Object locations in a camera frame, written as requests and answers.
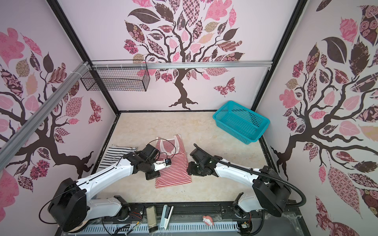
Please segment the black white striped tank top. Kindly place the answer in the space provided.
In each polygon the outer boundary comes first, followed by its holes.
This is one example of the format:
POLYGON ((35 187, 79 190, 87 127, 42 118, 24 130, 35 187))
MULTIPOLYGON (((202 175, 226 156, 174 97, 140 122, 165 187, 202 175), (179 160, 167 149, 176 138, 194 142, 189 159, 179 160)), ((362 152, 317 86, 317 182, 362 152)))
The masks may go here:
POLYGON ((104 156, 101 158, 97 172, 110 167, 113 164, 118 163, 118 161, 126 154, 137 151, 137 147, 119 147, 110 146, 105 152, 104 156))

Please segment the red white striped tank top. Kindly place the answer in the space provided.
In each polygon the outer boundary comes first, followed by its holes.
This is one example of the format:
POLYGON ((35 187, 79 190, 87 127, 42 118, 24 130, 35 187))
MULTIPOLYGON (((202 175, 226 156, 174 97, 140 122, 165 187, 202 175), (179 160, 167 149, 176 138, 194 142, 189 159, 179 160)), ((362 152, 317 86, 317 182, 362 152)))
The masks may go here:
POLYGON ((172 139, 158 138, 156 149, 160 151, 161 157, 171 160, 171 165, 160 170, 160 176, 156 178, 155 188, 165 188, 192 183, 192 177, 187 173, 189 165, 187 152, 181 135, 176 134, 172 139))

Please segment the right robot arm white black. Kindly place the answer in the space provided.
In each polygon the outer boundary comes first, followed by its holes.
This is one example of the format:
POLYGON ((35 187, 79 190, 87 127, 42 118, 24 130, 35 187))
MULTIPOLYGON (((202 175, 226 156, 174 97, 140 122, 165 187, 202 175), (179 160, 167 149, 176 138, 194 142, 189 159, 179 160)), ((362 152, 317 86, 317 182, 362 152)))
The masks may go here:
POLYGON ((244 218, 252 211, 264 210, 272 216, 282 216, 291 189, 272 168, 247 168, 220 156, 212 156, 197 144, 194 147, 190 153, 193 161, 188 165, 188 175, 226 178, 252 188, 252 192, 242 192, 234 200, 231 209, 235 215, 244 218))

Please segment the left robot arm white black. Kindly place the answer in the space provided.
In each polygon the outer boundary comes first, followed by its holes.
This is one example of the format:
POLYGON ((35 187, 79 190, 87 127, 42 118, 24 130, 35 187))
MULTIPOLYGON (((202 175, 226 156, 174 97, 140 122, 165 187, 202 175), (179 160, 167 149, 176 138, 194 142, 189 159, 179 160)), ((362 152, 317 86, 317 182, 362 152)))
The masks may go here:
POLYGON ((63 232, 70 233, 83 229, 90 220, 97 218, 126 220, 131 210, 121 196, 108 199, 95 196, 113 183, 138 172, 145 173, 146 180, 159 177, 160 171, 171 165, 169 158, 159 160, 160 154, 150 144, 143 150, 110 147, 96 173, 76 181, 68 178, 61 182, 48 212, 63 232))

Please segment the red white teeth toy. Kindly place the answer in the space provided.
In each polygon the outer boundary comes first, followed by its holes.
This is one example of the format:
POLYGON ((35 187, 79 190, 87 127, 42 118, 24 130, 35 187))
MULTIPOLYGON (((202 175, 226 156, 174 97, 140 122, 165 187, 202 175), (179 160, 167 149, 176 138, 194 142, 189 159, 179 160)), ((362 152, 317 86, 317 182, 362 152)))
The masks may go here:
POLYGON ((213 221, 213 218, 210 217, 210 216, 203 216, 202 218, 203 222, 209 226, 209 227, 213 227, 215 224, 214 224, 214 221, 213 221))

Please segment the white stapler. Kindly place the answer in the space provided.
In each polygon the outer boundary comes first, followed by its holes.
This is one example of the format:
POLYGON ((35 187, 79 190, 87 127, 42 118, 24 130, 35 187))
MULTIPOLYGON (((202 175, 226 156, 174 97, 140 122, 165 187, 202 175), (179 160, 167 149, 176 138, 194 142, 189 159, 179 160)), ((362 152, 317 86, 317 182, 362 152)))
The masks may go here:
POLYGON ((160 219, 160 229, 167 230, 174 206, 164 205, 160 219))

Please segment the teal plastic basket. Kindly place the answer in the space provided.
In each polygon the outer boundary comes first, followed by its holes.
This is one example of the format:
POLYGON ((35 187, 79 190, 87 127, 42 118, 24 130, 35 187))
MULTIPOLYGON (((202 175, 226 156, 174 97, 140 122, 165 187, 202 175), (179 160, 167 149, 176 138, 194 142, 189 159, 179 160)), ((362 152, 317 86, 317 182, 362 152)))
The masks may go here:
POLYGON ((225 103, 213 119, 217 127, 246 145, 257 142, 270 125, 269 119, 234 101, 225 103))

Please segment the silver rectangular block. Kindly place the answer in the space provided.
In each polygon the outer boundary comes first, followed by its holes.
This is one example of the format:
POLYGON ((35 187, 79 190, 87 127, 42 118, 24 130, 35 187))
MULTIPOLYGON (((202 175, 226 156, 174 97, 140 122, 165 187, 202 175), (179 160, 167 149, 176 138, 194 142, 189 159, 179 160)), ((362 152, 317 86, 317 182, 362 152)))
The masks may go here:
POLYGON ((146 209, 147 224, 149 233, 153 233, 158 230, 157 212, 155 206, 150 206, 146 209))

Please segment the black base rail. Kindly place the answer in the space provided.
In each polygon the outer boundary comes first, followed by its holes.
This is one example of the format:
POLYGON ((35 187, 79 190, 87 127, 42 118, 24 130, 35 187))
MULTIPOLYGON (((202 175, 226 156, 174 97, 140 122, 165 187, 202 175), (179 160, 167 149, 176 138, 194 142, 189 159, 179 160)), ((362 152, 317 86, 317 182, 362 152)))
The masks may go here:
POLYGON ((262 217, 261 210, 253 210, 249 213, 242 213, 236 209, 236 204, 232 201, 222 202, 168 202, 168 203, 129 203, 130 216, 125 220, 119 220, 116 217, 105 217, 106 223, 131 223, 139 220, 132 213, 138 213, 143 221, 147 221, 147 208, 154 206, 156 208, 157 219, 162 216, 163 206, 173 206, 173 219, 184 219, 186 217, 196 217, 201 219, 205 215, 211 217, 220 217, 218 221, 248 221, 250 219, 259 219, 262 217))

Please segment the aluminium rail back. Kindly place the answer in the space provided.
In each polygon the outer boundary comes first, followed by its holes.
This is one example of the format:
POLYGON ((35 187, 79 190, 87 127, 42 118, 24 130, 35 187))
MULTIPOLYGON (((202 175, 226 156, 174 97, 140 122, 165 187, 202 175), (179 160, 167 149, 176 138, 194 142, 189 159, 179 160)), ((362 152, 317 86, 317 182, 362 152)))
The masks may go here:
POLYGON ((123 64, 108 63, 104 61, 92 62, 93 69, 111 69, 111 68, 141 68, 141 69, 186 69, 186 68, 240 68, 240 67, 267 67, 270 68, 272 61, 235 61, 235 62, 192 62, 192 63, 140 63, 135 64, 133 61, 124 61, 123 64))

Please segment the aluminium rail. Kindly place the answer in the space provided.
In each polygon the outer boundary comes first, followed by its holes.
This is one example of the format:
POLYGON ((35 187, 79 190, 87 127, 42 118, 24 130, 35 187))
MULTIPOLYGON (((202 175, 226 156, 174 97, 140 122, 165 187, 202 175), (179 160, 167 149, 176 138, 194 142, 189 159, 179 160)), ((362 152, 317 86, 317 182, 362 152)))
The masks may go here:
POLYGON ((267 67, 270 68, 272 61, 235 61, 235 62, 192 62, 192 63, 140 63, 135 64, 133 61, 124 61, 123 64, 108 63, 104 61, 92 62, 93 69, 111 69, 111 68, 141 68, 141 69, 186 69, 186 68, 240 68, 240 67, 267 67))
POLYGON ((63 99, 65 94, 74 84, 90 70, 88 62, 82 62, 72 71, 61 86, 45 101, 39 109, 21 126, 20 130, 10 138, 1 149, 1 169, 12 160, 25 142, 33 135, 46 117, 53 111, 56 105, 63 99))

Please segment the aluminium rail left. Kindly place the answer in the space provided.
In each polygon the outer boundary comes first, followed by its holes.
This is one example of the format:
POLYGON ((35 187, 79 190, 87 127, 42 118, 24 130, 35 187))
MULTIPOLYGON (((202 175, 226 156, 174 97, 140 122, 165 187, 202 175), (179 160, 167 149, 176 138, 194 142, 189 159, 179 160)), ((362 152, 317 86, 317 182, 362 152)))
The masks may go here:
POLYGON ((10 138, 1 149, 1 169, 12 160, 25 142, 33 135, 46 117, 53 111, 56 105, 63 99, 65 94, 74 84, 90 70, 88 62, 82 62, 72 71, 61 86, 45 101, 39 109, 21 126, 20 130, 10 138))

